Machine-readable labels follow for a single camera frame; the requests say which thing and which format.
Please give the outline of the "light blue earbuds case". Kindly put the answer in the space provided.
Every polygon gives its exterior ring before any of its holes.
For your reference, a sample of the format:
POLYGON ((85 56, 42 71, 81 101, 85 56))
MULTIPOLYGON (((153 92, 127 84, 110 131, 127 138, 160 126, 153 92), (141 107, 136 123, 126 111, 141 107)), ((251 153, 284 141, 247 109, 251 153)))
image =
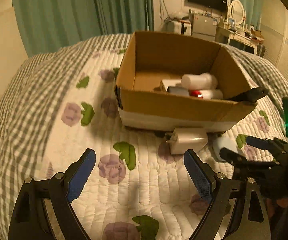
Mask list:
POLYGON ((233 140, 229 139, 228 137, 217 137, 213 140, 213 151, 218 161, 220 162, 225 162, 225 160, 220 157, 220 151, 223 148, 227 148, 235 153, 239 153, 237 145, 235 142, 233 142, 233 140))

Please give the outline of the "white bottle red cap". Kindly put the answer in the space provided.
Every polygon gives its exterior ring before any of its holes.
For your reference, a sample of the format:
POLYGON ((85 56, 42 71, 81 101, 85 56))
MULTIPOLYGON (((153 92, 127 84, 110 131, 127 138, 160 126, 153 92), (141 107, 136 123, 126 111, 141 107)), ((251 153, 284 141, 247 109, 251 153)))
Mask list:
POLYGON ((219 99, 222 100, 224 95, 219 89, 190 90, 189 95, 200 99, 219 99))

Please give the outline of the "white handheld device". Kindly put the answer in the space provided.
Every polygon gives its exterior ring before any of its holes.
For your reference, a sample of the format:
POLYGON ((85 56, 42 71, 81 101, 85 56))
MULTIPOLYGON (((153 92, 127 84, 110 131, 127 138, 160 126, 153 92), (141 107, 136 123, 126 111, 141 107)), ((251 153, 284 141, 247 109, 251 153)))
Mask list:
POLYGON ((181 78, 181 86, 188 90, 216 89, 218 81, 214 75, 209 73, 200 75, 185 74, 181 78))

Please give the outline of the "grey 65W power bank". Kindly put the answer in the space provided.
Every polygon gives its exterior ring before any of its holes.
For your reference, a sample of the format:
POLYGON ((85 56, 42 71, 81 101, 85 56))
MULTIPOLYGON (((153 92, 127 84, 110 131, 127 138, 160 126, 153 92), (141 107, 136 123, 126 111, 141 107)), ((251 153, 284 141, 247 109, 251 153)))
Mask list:
POLYGON ((179 96, 189 96, 189 91, 183 87, 169 86, 167 88, 167 92, 169 94, 174 94, 174 95, 179 95, 179 96))

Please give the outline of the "white long power adapter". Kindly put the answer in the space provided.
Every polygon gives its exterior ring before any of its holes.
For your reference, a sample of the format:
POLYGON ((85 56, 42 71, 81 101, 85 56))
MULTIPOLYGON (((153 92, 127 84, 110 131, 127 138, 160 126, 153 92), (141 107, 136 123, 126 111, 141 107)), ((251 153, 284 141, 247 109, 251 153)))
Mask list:
POLYGON ((162 79, 160 82, 160 90, 163 92, 167 91, 169 86, 181 87, 181 79, 162 79))

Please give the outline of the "white square charger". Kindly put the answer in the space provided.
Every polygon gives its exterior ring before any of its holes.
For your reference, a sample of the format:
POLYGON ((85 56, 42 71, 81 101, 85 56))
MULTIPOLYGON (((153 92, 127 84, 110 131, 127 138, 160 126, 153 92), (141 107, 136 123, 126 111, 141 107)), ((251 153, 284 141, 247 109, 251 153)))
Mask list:
POLYGON ((187 150, 199 152, 208 143, 207 132, 203 128, 175 128, 167 133, 166 143, 172 155, 184 154, 187 150))

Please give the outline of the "grey checkered bedspread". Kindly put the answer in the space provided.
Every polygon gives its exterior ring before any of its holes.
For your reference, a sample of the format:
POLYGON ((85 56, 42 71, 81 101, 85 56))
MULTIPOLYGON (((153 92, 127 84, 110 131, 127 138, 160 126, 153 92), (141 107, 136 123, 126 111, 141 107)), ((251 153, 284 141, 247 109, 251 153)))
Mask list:
MULTIPOLYGON (((124 57, 133 34, 113 34, 93 37, 57 52, 64 56, 64 62, 85 64, 86 58, 99 51, 117 52, 124 57)), ((228 137, 236 143, 238 151, 250 161, 272 161, 268 151, 258 150, 246 144, 249 135, 260 138, 285 138, 284 110, 282 98, 288 96, 288 82, 268 60, 253 54, 228 48, 245 75, 250 90, 239 95, 239 99, 255 103, 255 109, 231 129, 224 132, 209 132, 209 139, 228 137)), ((19 191, 26 178, 35 181, 47 147, 60 104, 68 86, 61 85, 59 79, 64 70, 58 63, 48 69, 45 60, 49 54, 38 54, 25 61, 12 79, 0 101, 0 238, 7 239, 11 216, 19 191)), ((99 76, 107 83, 113 83, 115 103, 106 105, 106 114, 119 113, 115 96, 115 85, 121 62, 109 70, 102 70, 99 76)), ((165 133, 126 127, 145 132, 153 132, 165 140, 165 133)), ((157 228, 141 222, 136 231, 141 239, 157 239, 157 228)), ((107 234, 105 239, 132 239, 124 236, 121 229, 107 234)))

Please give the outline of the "white quilted floral mat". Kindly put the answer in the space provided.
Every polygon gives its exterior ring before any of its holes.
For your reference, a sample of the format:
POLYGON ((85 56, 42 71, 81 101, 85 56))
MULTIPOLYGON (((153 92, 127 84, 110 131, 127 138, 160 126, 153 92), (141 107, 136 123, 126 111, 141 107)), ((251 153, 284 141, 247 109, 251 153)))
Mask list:
POLYGON ((115 103, 113 83, 99 76, 122 60, 117 52, 90 54, 85 64, 64 62, 49 54, 48 69, 64 70, 59 83, 68 90, 60 104, 36 175, 49 179, 76 161, 86 148, 96 153, 96 165, 73 208, 92 239, 105 239, 121 229, 141 239, 136 227, 157 228, 157 239, 187 239, 205 208, 184 167, 181 155, 171 156, 165 140, 153 132, 125 128, 119 113, 106 114, 115 103))

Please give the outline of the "white louvered wardrobe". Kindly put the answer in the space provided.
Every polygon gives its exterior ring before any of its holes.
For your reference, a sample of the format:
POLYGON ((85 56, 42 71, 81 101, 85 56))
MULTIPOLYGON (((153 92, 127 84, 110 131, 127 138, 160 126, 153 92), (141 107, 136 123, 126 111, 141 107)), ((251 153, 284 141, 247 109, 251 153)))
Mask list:
POLYGON ((280 0, 262 0, 260 30, 271 61, 288 81, 288 11, 280 0))

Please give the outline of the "open cardboard box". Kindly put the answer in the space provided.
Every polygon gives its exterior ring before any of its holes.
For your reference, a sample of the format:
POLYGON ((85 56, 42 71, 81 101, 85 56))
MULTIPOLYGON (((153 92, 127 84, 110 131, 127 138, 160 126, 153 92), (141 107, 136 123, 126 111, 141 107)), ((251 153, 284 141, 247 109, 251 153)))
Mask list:
POLYGON ((255 103, 239 99, 250 85, 228 48, 194 37, 137 31, 122 59, 115 96, 126 127, 224 132, 255 103))

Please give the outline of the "white dressing table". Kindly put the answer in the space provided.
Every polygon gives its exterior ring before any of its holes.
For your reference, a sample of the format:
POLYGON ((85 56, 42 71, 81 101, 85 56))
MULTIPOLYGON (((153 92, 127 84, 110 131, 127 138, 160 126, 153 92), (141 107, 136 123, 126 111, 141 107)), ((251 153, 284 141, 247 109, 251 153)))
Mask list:
POLYGON ((228 46, 231 46, 231 43, 235 41, 243 45, 243 49, 246 48, 246 46, 253 49, 254 55, 260 56, 260 48, 259 48, 259 42, 257 40, 254 40, 250 37, 246 37, 245 35, 241 35, 237 33, 236 31, 232 31, 230 29, 226 29, 221 26, 217 26, 216 28, 216 35, 215 35, 215 42, 226 44, 228 46))

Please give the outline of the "small silver refrigerator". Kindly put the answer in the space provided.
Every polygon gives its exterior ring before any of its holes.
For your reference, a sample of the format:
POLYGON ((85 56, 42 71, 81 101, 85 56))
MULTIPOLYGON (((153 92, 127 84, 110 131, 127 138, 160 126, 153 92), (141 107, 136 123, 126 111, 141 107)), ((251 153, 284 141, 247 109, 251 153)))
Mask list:
POLYGON ((215 41, 218 19, 194 14, 192 22, 192 37, 215 41))

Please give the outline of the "oval white mirror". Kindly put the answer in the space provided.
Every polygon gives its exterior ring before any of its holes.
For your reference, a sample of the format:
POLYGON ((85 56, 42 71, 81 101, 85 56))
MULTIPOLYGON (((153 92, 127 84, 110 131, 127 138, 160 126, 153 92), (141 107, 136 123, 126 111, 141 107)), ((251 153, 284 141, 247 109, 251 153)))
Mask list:
POLYGON ((235 19, 236 25, 243 24, 246 19, 246 12, 239 0, 233 0, 228 7, 228 17, 235 19))

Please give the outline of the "white suitcase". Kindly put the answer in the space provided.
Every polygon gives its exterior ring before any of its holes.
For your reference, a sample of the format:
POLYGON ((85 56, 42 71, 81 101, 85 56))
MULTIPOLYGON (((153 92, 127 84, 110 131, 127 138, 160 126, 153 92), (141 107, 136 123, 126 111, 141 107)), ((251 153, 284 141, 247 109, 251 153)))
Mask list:
POLYGON ((167 23, 167 32, 191 36, 192 35, 192 25, 189 21, 170 21, 167 23))

